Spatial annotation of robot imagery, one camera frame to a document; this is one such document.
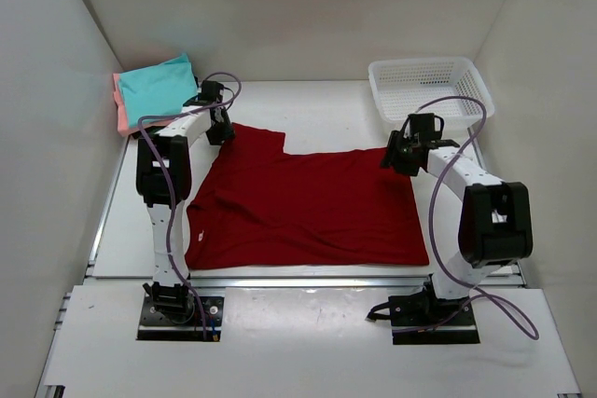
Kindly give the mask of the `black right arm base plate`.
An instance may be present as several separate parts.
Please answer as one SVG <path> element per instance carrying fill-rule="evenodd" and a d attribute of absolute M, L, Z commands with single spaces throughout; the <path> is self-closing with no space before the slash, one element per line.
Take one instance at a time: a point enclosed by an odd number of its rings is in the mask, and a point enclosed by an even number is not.
<path fill-rule="evenodd" d="M 466 298 L 439 300 L 425 291 L 391 295 L 370 309 L 367 320 L 389 322 L 395 346 L 480 343 L 474 311 Z"/>

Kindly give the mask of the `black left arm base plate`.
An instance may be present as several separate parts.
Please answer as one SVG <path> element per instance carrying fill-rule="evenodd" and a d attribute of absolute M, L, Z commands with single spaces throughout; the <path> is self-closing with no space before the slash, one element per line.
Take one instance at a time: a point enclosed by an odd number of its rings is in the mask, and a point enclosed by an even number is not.
<path fill-rule="evenodd" d="M 144 297 L 136 338 L 142 341 L 219 342 L 224 318 L 224 296 L 202 296 L 206 322 L 197 310 L 187 317 L 167 317 Z"/>

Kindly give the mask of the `red t shirt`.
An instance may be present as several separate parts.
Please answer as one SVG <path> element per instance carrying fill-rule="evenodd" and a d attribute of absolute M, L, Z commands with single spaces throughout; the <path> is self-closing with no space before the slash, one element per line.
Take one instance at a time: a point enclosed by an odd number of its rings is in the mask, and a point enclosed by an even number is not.
<path fill-rule="evenodd" d="M 411 181 L 384 149 L 291 155 L 282 132 L 234 129 L 187 206 L 189 268 L 428 265 Z"/>

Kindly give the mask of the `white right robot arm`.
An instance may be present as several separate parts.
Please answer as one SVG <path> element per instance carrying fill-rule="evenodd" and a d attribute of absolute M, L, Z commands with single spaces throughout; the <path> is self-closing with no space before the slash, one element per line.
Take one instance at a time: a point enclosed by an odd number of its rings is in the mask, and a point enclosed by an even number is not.
<path fill-rule="evenodd" d="M 431 331 L 465 310 L 471 291 L 499 268 L 530 256 L 533 235 L 527 187 L 508 183 L 465 156 L 465 149 L 442 136 L 443 118 L 411 114 L 390 134 L 382 159 L 384 168 L 415 177 L 420 171 L 436 179 L 427 224 L 438 269 L 411 295 L 389 299 L 389 318 L 410 318 L 404 332 Z M 447 187 L 462 204 L 457 232 L 458 251 L 449 261 L 438 252 L 435 235 L 436 196 Z"/>

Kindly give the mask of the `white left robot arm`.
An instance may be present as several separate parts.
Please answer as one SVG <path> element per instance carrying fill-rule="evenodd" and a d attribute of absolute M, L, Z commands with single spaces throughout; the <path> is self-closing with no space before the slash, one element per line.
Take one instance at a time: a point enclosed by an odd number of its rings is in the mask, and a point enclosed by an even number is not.
<path fill-rule="evenodd" d="M 189 149 L 202 135 L 211 145 L 235 136 L 228 109 L 242 89 L 234 90 L 229 100 L 224 99 L 225 89 L 206 78 L 179 113 L 138 119 L 136 190 L 150 217 L 154 252 L 153 282 L 144 289 L 155 310 L 172 323 L 193 321 L 201 329 L 208 319 L 189 282 L 183 241 L 183 212 L 192 187 Z"/>

